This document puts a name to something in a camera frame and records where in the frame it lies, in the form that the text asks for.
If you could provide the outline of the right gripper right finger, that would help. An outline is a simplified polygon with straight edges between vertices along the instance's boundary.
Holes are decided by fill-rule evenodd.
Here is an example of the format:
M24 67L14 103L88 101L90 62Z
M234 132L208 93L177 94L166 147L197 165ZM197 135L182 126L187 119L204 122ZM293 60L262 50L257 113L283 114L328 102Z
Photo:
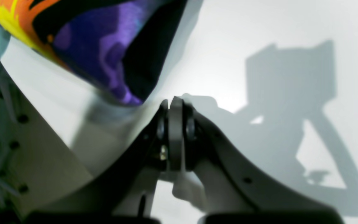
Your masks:
M168 167L193 171L204 186L202 224L342 224L332 207L274 180L236 149L193 105L174 97L168 110Z

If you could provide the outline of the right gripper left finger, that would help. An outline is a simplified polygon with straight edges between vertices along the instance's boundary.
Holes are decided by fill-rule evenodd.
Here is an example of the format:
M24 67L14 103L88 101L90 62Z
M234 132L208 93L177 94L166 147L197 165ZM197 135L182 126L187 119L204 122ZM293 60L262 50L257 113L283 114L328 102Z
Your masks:
M159 224L150 216L160 173L167 170L168 101L128 149L97 178L27 216L28 224Z

